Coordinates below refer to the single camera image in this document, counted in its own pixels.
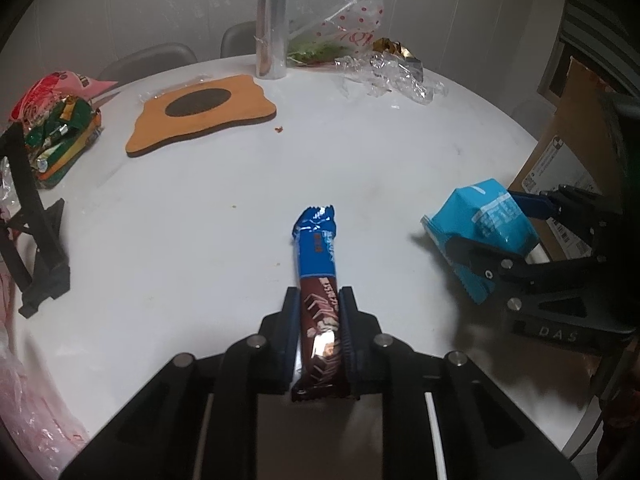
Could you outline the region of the gold foil wrapper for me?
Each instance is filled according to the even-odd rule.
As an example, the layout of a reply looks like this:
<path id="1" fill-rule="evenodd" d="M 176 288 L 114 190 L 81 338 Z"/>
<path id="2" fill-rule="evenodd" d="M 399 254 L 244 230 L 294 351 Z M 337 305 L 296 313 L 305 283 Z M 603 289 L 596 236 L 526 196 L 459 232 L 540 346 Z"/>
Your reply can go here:
<path id="1" fill-rule="evenodd" d="M 396 60 L 413 63 L 418 59 L 401 42 L 382 37 L 372 44 L 372 51 L 384 61 Z"/>

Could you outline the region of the green yellow snack bag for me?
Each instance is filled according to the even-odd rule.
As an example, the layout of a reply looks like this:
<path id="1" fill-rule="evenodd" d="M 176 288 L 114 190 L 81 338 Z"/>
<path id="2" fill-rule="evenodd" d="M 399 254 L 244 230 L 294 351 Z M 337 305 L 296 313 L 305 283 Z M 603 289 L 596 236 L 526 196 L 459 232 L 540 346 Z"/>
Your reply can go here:
<path id="1" fill-rule="evenodd" d="M 60 96 L 24 120 L 28 160 L 37 185 L 55 188 L 102 132 L 102 115 L 79 96 Z"/>

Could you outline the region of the blue brown chocolate bar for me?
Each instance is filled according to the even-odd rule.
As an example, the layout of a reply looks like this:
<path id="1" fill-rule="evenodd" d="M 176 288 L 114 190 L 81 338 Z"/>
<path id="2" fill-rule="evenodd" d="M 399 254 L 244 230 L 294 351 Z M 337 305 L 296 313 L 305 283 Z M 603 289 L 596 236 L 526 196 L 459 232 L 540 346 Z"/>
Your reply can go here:
<path id="1" fill-rule="evenodd" d="M 306 208 L 292 229 L 300 293 L 300 376 L 292 399 L 339 396 L 344 389 L 334 207 Z"/>

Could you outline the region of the polka dot plastic bag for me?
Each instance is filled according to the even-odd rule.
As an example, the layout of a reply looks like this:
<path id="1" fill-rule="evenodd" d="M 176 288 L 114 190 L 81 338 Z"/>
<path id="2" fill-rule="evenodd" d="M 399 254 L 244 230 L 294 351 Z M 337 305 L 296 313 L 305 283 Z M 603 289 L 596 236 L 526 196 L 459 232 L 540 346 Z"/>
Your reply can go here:
<path id="1" fill-rule="evenodd" d="M 383 0 L 340 0 L 320 13 L 296 18 L 290 23 L 286 60 L 308 67 L 367 51 L 383 15 Z"/>

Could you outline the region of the grey chair right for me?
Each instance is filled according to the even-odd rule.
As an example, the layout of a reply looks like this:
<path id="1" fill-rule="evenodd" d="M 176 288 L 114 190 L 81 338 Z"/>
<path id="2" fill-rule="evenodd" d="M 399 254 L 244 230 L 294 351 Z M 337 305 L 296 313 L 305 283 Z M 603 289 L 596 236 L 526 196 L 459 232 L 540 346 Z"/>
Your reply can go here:
<path id="1" fill-rule="evenodd" d="M 256 52 L 256 22 L 243 22 L 229 27 L 221 38 L 219 55 L 232 58 Z"/>

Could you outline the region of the brown cardboard box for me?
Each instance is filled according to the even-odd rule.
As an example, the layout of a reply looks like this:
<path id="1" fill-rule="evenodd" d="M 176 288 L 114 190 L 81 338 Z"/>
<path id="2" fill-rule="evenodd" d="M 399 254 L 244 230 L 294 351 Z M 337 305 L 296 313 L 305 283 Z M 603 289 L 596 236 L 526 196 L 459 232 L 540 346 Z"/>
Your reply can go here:
<path id="1" fill-rule="evenodd" d="M 610 91 L 592 70 L 571 62 L 558 107 L 510 189 L 537 194 L 569 185 L 620 196 L 615 150 L 600 102 Z"/>

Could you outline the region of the orange toast-shaped coaster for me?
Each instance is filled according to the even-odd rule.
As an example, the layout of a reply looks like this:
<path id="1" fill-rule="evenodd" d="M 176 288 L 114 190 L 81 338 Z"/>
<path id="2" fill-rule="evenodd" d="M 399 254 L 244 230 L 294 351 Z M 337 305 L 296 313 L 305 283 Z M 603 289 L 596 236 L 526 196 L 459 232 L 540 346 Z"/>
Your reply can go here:
<path id="1" fill-rule="evenodd" d="M 144 103 L 125 150 L 128 156 L 139 157 L 220 130 L 270 122 L 276 116 L 276 104 L 250 75 L 188 84 Z"/>

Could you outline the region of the light blue snack packet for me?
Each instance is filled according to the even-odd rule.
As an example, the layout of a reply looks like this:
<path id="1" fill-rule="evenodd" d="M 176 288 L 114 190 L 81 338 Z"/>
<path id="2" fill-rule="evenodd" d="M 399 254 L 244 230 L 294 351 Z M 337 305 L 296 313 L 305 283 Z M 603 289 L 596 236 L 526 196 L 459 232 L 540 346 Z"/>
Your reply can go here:
<path id="1" fill-rule="evenodd" d="M 527 257 L 539 244 L 534 226 L 495 179 L 456 188 L 433 217 L 421 218 L 421 224 L 476 304 L 491 295 L 495 284 L 485 273 L 474 274 L 446 255 L 445 246 L 451 237 L 464 237 L 520 257 Z"/>

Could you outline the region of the black stand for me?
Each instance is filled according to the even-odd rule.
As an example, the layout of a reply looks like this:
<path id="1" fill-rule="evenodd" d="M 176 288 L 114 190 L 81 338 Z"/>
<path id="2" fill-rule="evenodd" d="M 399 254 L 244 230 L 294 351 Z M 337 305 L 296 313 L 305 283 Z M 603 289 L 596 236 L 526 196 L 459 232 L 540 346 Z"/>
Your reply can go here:
<path id="1" fill-rule="evenodd" d="M 70 290 L 70 263 L 60 240 L 65 200 L 43 206 L 30 169 L 23 127 L 9 126 L 1 136 L 1 157 L 9 162 L 20 209 L 1 222 L 1 255 L 18 289 L 23 318 L 34 316 L 43 301 L 58 299 Z M 10 233 L 29 235 L 35 242 L 34 268 L 28 270 Z"/>

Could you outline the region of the pink plastic bag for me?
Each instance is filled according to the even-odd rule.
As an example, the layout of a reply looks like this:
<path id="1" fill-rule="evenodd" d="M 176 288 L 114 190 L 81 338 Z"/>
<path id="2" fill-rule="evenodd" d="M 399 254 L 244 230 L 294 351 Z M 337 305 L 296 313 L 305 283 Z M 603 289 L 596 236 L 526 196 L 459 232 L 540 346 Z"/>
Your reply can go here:
<path id="1" fill-rule="evenodd" d="M 1 420 L 13 443 L 40 478 L 57 479 L 89 436 L 54 391 L 50 380 L 30 374 L 13 351 L 14 284 L 1 269 Z"/>

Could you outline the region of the grey chair left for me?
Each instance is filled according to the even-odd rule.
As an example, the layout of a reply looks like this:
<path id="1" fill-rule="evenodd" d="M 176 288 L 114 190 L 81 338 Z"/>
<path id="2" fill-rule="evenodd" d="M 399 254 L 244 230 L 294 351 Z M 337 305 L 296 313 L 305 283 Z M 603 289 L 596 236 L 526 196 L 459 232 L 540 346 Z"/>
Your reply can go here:
<path id="1" fill-rule="evenodd" d="M 145 48 L 105 67 L 99 74 L 99 80 L 115 81 L 118 86 L 143 79 L 155 74 L 195 64 L 198 58 L 184 44 L 170 42 Z"/>

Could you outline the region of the pink red snack bag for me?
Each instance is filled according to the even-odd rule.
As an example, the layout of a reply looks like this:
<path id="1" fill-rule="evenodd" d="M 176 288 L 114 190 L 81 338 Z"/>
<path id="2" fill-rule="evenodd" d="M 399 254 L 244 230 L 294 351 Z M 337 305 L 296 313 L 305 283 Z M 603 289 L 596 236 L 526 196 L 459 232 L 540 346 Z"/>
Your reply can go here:
<path id="1" fill-rule="evenodd" d="M 36 81 L 18 100 L 9 114 L 9 121 L 34 124 L 68 96 L 90 101 L 115 86 L 116 81 L 96 80 L 70 70 L 50 73 Z"/>

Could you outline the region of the crumpled clear plastic wrap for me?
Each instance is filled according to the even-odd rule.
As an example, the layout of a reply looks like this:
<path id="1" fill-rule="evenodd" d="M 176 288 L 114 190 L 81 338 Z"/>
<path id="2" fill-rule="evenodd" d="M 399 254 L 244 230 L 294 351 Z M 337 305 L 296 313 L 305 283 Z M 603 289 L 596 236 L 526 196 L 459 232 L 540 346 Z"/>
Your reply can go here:
<path id="1" fill-rule="evenodd" d="M 334 65 L 346 79 L 366 86 L 372 96 L 396 92 L 421 105 L 430 104 L 436 96 L 448 96 L 445 84 L 426 76 L 422 62 L 416 58 L 370 51 L 361 56 L 342 56 Z"/>

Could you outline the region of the clear film roll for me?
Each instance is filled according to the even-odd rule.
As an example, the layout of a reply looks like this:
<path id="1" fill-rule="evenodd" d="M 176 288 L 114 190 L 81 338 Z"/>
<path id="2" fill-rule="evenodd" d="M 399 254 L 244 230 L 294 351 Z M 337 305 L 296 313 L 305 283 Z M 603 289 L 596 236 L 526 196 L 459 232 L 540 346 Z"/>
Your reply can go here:
<path id="1" fill-rule="evenodd" d="M 257 0 L 256 75 L 281 79 L 288 55 L 288 0 Z"/>

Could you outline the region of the grey chair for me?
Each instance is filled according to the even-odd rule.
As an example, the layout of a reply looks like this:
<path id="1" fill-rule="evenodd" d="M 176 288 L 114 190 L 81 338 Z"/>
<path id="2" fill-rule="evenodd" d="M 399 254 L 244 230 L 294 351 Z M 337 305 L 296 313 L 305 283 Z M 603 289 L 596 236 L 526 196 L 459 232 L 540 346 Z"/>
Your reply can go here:
<path id="1" fill-rule="evenodd" d="M 143 79 L 155 74 L 195 64 L 198 58 L 184 44 L 170 42 L 145 48 L 105 67 L 99 74 L 99 80 L 115 81 L 118 86 Z"/>
<path id="2" fill-rule="evenodd" d="M 243 22 L 229 27 L 221 38 L 219 55 L 232 58 L 256 52 L 256 22 Z"/>

